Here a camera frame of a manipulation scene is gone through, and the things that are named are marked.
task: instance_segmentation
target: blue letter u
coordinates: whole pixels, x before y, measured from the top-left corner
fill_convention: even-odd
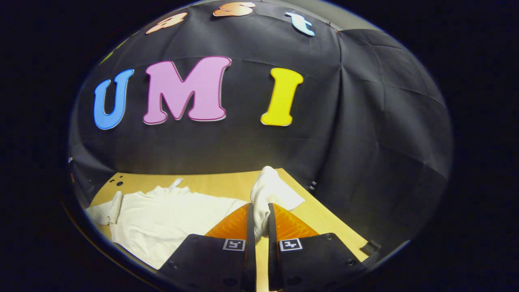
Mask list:
[[[126,107],[126,87],[131,75],[133,75],[133,69],[128,69],[122,71],[114,78],[117,87],[115,88],[114,110],[111,114],[106,114],[104,112],[104,98],[106,95],[106,89],[108,88],[108,85],[110,85],[110,80],[108,79],[101,82],[95,88],[94,122],[98,128],[108,130],[117,126],[117,124],[122,120]]]

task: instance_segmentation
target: white cloth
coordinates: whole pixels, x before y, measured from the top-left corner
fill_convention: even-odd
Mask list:
[[[247,202],[192,193],[188,187],[122,195],[86,209],[92,220],[109,224],[112,241],[160,269],[189,234],[205,235]]]
[[[169,186],[170,189],[176,188],[183,181],[183,178],[177,178],[175,181]]]
[[[288,211],[292,211],[304,201],[305,199],[279,177],[275,169],[265,166],[251,190],[256,243],[262,236],[268,237],[269,203],[276,203]]]

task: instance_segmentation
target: letter a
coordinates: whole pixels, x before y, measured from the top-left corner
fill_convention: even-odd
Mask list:
[[[221,106],[221,88],[225,68],[231,59],[212,56],[201,59],[182,81],[171,61],[155,63],[146,69],[149,75],[148,112],[143,121],[149,125],[164,123],[168,114],[162,110],[162,97],[175,120],[180,120],[189,99],[195,101],[188,116],[195,121],[219,121],[225,118]]]

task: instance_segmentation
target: yellow letter i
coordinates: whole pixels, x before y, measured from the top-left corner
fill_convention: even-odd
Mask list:
[[[273,68],[270,74],[274,77],[274,90],[268,111],[261,116],[264,125],[288,126],[292,123],[290,108],[294,100],[297,86],[303,83],[303,77],[292,70]]]

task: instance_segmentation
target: table surface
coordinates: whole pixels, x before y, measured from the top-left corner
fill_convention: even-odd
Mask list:
[[[330,210],[308,193],[284,169],[276,169],[279,177],[296,191],[305,201],[292,210],[292,213],[307,223],[319,234],[333,232],[353,252],[359,261],[364,261],[368,255],[360,250],[367,240],[349,228]],[[123,194],[138,191],[147,193],[156,186],[167,188],[177,178],[184,180],[178,187],[188,186],[192,192],[198,192],[216,197],[231,197],[250,202],[252,186],[261,171],[234,172],[229,174],[210,175],[138,175],[118,172],[99,190],[90,206],[96,206],[112,200],[117,191]],[[110,228],[107,225],[94,224],[100,232],[111,241]],[[262,237],[256,245],[257,280],[256,291],[268,291],[268,238]]]

